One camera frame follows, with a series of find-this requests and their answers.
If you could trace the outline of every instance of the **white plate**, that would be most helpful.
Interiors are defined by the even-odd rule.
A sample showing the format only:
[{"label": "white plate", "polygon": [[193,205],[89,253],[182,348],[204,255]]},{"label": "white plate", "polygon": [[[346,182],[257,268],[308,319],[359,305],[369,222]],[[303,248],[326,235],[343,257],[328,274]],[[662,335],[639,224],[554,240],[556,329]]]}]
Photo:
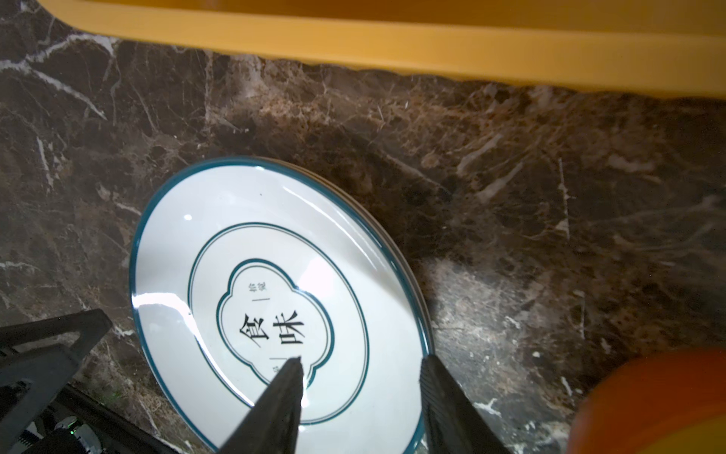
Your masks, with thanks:
[{"label": "white plate", "polygon": [[297,453],[415,450],[423,298],[380,225],[320,177],[261,158],[183,170],[142,215],[129,285],[156,379],[213,449],[299,356]]}]

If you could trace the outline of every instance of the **teal border line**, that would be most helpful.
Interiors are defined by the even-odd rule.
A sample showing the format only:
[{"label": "teal border line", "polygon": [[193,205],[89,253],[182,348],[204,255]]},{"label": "teal border line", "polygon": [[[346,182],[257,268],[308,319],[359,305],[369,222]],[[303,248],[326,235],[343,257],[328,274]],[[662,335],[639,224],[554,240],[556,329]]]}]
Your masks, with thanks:
[{"label": "teal border line", "polygon": [[[192,166],[189,166],[186,169],[180,171],[178,174],[171,177],[166,183],[164,183],[164,185],[162,185],[161,188],[159,188],[159,190],[151,197],[151,200],[149,200],[147,207],[144,209],[144,212],[141,215],[139,225],[136,228],[136,234],[134,235],[134,242],[131,248],[131,255],[129,258],[129,296],[131,300],[131,312],[134,316],[136,332],[139,334],[139,342],[144,352],[144,356],[146,357],[146,360],[151,367],[152,373],[156,378],[156,381],[159,383],[159,386],[161,387],[164,395],[174,407],[176,412],[181,416],[182,419],[184,419],[184,422],[187,423],[187,425],[193,430],[193,432],[196,433],[196,435],[204,443],[206,443],[207,446],[215,451],[219,450],[217,446],[215,446],[207,437],[205,437],[204,434],[191,422],[189,417],[187,417],[187,415],[179,407],[179,404],[172,397],[168,388],[161,379],[159,370],[156,368],[156,365],[154,364],[149,353],[149,347],[147,345],[146,338],[144,337],[144,332],[141,329],[141,320],[139,319],[138,310],[136,309],[136,307],[134,307],[133,298],[136,296],[136,258],[139,253],[139,244],[141,243],[141,237],[144,233],[146,223],[149,222],[149,218],[151,217],[154,208],[156,208],[164,195],[166,195],[167,192],[169,192],[181,181],[201,171],[223,166],[262,167],[263,169],[285,175],[303,183],[306,186],[315,189],[317,192],[323,194],[326,198],[331,200],[338,208],[345,211],[346,214],[348,214],[359,225],[359,227],[361,227],[368,234],[368,236],[377,243],[381,253],[383,253],[383,255],[388,260],[388,264],[391,266],[391,269],[394,273],[396,273],[396,276],[399,279],[399,283],[404,289],[406,297],[409,301],[409,305],[411,306],[414,317],[416,317],[417,319],[419,339],[421,342],[423,356],[425,357],[428,354],[434,353],[433,343],[431,342],[431,329],[428,325],[428,319],[424,316],[424,314],[426,313],[426,308],[425,306],[423,306],[423,298],[420,296],[420,291],[416,286],[415,279],[411,275],[410,269],[406,265],[406,262],[400,251],[397,250],[395,244],[393,244],[392,241],[390,243],[385,241],[385,238],[387,238],[387,234],[385,233],[385,231],[382,231],[381,233],[377,232],[374,226],[378,225],[378,223],[362,207],[360,207],[358,203],[355,203],[354,200],[350,198],[350,196],[348,196],[344,192],[338,193],[335,189],[331,189],[330,187],[322,184],[317,178],[313,178],[313,176],[308,174],[306,171],[303,171],[302,169],[296,170],[294,168],[286,166],[283,163],[279,163],[277,161],[266,158],[253,158],[248,156],[219,158],[202,161]],[[413,454],[422,437],[423,414],[419,417],[418,426],[414,431],[413,437],[411,438],[411,441],[404,450],[403,454]]]},{"label": "teal border line", "polygon": [[[191,294],[192,294],[192,281],[194,280],[194,274],[195,274],[196,269],[197,269],[197,263],[199,262],[201,256],[204,254],[204,251],[207,248],[209,248],[209,246],[211,246],[212,243],[214,243],[216,240],[218,240],[224,233],[230,232],[230,231],[236,230],[236,229],[246,228],[246,227],[267,227],[269,229],[279,230],[280,232],[287,233],[288,235],[294,237],[295,239],[297,239],[299,241],[302,241],[306,245],[308,245],[311,248],[313,248],[323,259],[325,259],[325,261],[331,267],[333,267],[333,269],[335,270],[335,272],[338,273],[338,276],[340,276],[340,278],[346,284],[346,288],[348,289],[348,292],[350,292],[350,294],[351,294],[351,298],[353,299],[353,302],[356,305],[356,309],[358,309],[358,315],[361,318],[361,326],[363,328],[363,337],[365,338],[365,362],[364,362],[363,373],[361,374],[361,378],[360,378],[358,384],[356,385],[356,391],[355,391],[355,393],[351,396],[351,398],[349,398],[346,401],[345,404],[343,404],[343,406],[341,408],[339,408],[338,410],[336,410],[334,413],[331,413],[328,416],[324,416],[322,418],[318,418],[318,419],[314,419],[314,420],[310,420],[310,421],[304,421],[304,422],[301,421],[300,424],[302,426],[308,426],[308,425],[319,424],[319,423],[328,421],[331,418],[334,418],[337,415],[339,415],[342,412],[344,412],[345,410],[347,410],[348,407],[351,406],[351,404],[353,403],[353,401],[358,397],[358,394],[360,393],[361,389],[363,389],[363,384],[365,383],[366,376],[368,375],[368,362],[369,362],[369,359],[370,359],[370,343],[368,341],[368,327],[367,327],[367,324],[365,322],[365,316],[363,315],[363,309],[361,308],[361,305],[358,302],[358,296],[356,296],[356,293],[353,290],[353,287],[351,286],[350,282],[348,282],[348,279],[346,278],[346,276],[340,271],[340,269],[338,269],[338,265],[336,265],[335,262],[333,262],[330,259],[330,257],[327,256],[327,254],[325,252],[323,252],[322,250],[320,250],[320,248],[318,248],[316,245],[314,245],[313,243],[311,243],[310,241],[308,241],[307,238],[305,238],[304,236],[299,235],[297,232],[293,232],[290,229],[286,229],[284,227],[281,227],[281,226],[275,225],[275,224],[268,224],[266,222],[246,222],[246,223],[235,224],[235,225],[232,225],[230,227],[227,227],[226,229],[223,229],[223,230],[217,232],[212,238],[210,238],[209,240],[207,240],[207,242],[204,244],[204,246],[202,246],[202,248],[200,249],[199,253],[197,254],[196,259],[194,260],[194,264],[192,265],[192,272],[189,274],[189,282],[187,284],[187,304],[189,305],[189,310],[192,312],[192,314],[194,313],[194,308],[192,307],[192,305],[193,305],[193,303],[192,303],[192,297],[191,297]],[[238,396],[237,393],[234,392],[234,390],[232,390],[232,389],[229,388],[229,386],[227,385],[227,382],[221,376],[219,376],[220,372],[217,369],[214,368],[214,366],[212,365],[211,361],[207,358],[207,355],[204,354],[204,351],[202,350],[202,347],[201,346],[199,346],[199,347],[200,347],[200,350],[202,351],[202,356],[204,356],[204,359],[207,362],[207,364],[209,365],[209,368],[214,372],[214,374],[217,376],[217,378],[222,382],[223,385],[225,385],[225,387],[232,393],[232,395],[234,395],[243,404],[245,404],[245,405],[247,405],[249,407],[250,405],[248,404],[248,402],[245,399],[241,399],[240,396]]]},{"label": "teal border line", "polygon": [[262,381],[262,383],[264,383],[266,385],[269,385],[270,384],[269,381],[265,380],[263,377],[260,376],[260,374],[257,372],[257,370],[256,370],[256,368],[255,368],[254,365],[250,364],[247,360],[245,360],[245,358],[242,357],[241,354],[238,354],[232,348],[232,346],[229,345],[229,342],[227,341],[227,336],[224,335],[224,330],[222,329],[221,320],[220,320],[221,319],[222,307],[226,304],[227,300],[232,296],[232,284],[237,279],[235,276],[241,274],[241,272],[238,273],[238,271],[240,269],[242,269],[244,266],[249,265],[250,263],[262,263],[262,264],[265,264],[265,265],[267,265],[269,267],[274,268],[274,270],[280,275],[280,277],[282,277],[282,279],[290,287],[290,290],[292,290],[293,292],[295,292],[296,294],[298,294],[298,295],[300,295],[300,296],[302,296],[304,298],[307,298],[308,301],[310,301],[318,309],[318,312],[321,315],[323,315],[325,317],[325,319],[327,320],[327,325],[330,327],[330,335],[329,336],[326,336],[326,337],[328,337],[328,339],[326,339],[327,340],[326,344],[328,344],[329,347],[327,348],[327,354],[324,354],[323,355],[322,361],[321,362],[318,362],[317,364],[315,364],[315,365],[312,366],[312,370],[310,372],[310,379],[308,380],[308,383],[305,386],[306,388],[309,388],[310,385],[312,385],[313,380],[315,379],[315,373],[317,372],[317,370],[319,368],[321,368],[330,359],[330,356],[333,354],[333,347],[335,347],[335,329],[333,328],[333,322],[330,319],[330,316],[328,315],[327,310],[325,310],[325,306],[323,306],[320,303],[320,301],[318,301],[318,298],[316,298],[315,296],[313,296],[311,293],[306,292],[305,290],[301,290],[298,286],[295,285],[295,283],[290,278],[290,276],[282,268],[278,267],[276,264],[272,263],[271,261],[264,260],[264,259],[248,259],[248,260],[245,260],[242,263],[238,264],[232,270],[232,274],[229,275],[229,282],[227,283],[227,292],[219,300],[219,304],[217,304],[217,311],[216,311],[217,330],[219,331],[219,334],[222,337],[222,341],[227,346],[227,349],[237,359],[239,359],[240,361],[242,361],[243,363],[245,363],[250,369],[252,369],[252,371],[255,373],[255,375],[257,376],[257,378],[259,378],[260,381]]}]

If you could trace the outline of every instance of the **dark brown marble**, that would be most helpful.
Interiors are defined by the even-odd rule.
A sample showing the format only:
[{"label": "dark brown marble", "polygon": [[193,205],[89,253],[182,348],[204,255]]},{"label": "dark brown marble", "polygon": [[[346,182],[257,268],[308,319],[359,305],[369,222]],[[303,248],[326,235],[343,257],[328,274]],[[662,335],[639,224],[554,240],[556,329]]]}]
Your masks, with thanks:
[{"label": "dark brown marble", "polygon": [[629,358],[726,344],[726,105],[398,76],[101,38],[0,4],[0,324],[100,307],[76,385],[204,453],[139,349],[140,211],[205,158],[342,187],[390,232],[439,356],[516,454],[558,453]]}]

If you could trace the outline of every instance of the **teal plate rim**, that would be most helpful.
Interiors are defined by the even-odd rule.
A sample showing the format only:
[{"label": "teal plate rim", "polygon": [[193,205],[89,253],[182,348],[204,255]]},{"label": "teal plate rim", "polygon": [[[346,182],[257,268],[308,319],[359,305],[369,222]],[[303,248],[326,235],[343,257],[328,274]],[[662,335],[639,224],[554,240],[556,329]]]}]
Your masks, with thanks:
[{"label": "teal plate rim", "polygon": [[[146,338],[144,337],[144,332],[141,328],[139,313],[136,307],[134,307],[133,298],[136,296],[136,256],[139,252],[139,244],[141,243],[141,237],[144,233],[144,228],[146,227],[146,223],[149,221],[149,218],[151,217],[154,208],[156,208],[159,202],[161,202],[167,192],[169,192],[178,183],[182,182],[186,178],[201,171],[224,166],[258,166],[264,168],[265,170],[274,171],[278,174],[293,178],[300,183],[303,183],[304,185],[316,190],[324,197],[331,200],[338,208],[342,209],[346,214],[348,214],[358,224],[358,226],[361,227],[368,234],[368,236],[375,241],[376,245],[383,253],[384,257],[388,260],[388,264],[391,266],[391,269],[396,274],[396,277],[399,279],[399,283],[404,289],[409,305],[411,306],[414,318],[416,319],[416,325],[418,328],[423,356],[425,357],[428,354],[434,353],[428,319],[425,316],[425,303],[423,301],[423,298],[417,297],[417,295],[420,294],[420,291],[416,291],[418,290],[418,284],[415,281],[412,282],[412,280],[407,277],[406,269],[408,265],[401,263],[401,261],[397,258],[397,256],[400,256],[401,260],[403,260],[403,257],[399,251],[394,251],[391,247],[389,247],[388,241],[386,241],[386,238],[389,238],[388,234],[385,232],[378,232],[378,229],[366,220],[366,218],[374,219],[370,214],[368,214],[367,212],[359,212],[359,210],[363,210],[362,207],[359,206],[358,208],[356,208],[349,202],[345,201],[343,197],[341,197],[341,195],[337,194],[338,189],[335,186],[333,186],[332,184],[328,186],[323,183],[326,182],[326,180],[323,180],[322,177],[317,177],[316,175],[319,180],[313,179],[309,175],[304,174],[303,172],[296,170],[292,167],[289,167],[286,163],[283,163],[282,161],[272,160],[269,158],[256,158],[251,156],[236,156],[231,158],[210,159],[192,164],[191,166],[181,170],[179,173],[173,175],[169,180],[167,180],[151,197],[151,200],[149,200],[149,203],[147,204],[144,212],[141,215],[139,224],[136,227],[136,233],[134,234],[134,242],[132,243],[131,256],[129,259],[129,302],[131,303],[131,312],[134,316],[134,325],[136,327],[136,332],[139,335],[139,342],[144,352],[144,356],[146,357],[146,361],[149,363],[151,371],[154,374],[154,378],[156,378],[156,381],[159,383],[159,387],[161,388],[168,401],[171,403],[171,406],[174,407],[174,410],[176,410],[176,412],[181,416],[184,422],[187,423],[191,430],[205,444],[207,444],[207,446],[215,451],[219,450],[219,448],[214,445],[214,443],[212,443],[212,441],[210,441],[193,424],[193,422],[191,422],[189,417],[179,407],[179,404],[176,402],[176,400],[164,384],[164,381],[161,378],[161,375],[159,374],[159,371],[156,368],[153,359],[151,358],[151,354],[149,353]],[[349,195],[346,194],[346,196],[353,200],[353,198]],[[413,452],[416,451],[416,448],[423,437],[423,431],[424,427],[422,414],[419,417],[418,425],[416,427],[416,430],[414,431],[411,441],[404,450],[403,454],[413,454]]]}]

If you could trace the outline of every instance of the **yellow container edge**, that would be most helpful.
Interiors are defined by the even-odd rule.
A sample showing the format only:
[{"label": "yellow container edge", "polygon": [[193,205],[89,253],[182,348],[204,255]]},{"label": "yellow container edge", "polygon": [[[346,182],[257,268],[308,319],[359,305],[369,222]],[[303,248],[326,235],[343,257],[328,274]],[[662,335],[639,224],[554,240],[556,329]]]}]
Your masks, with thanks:
[{"label": "yellow container edge", "polygon": [[376,23],[40,0],[73,27],[137,41],[397,73],[726,99],[726,38]]}]

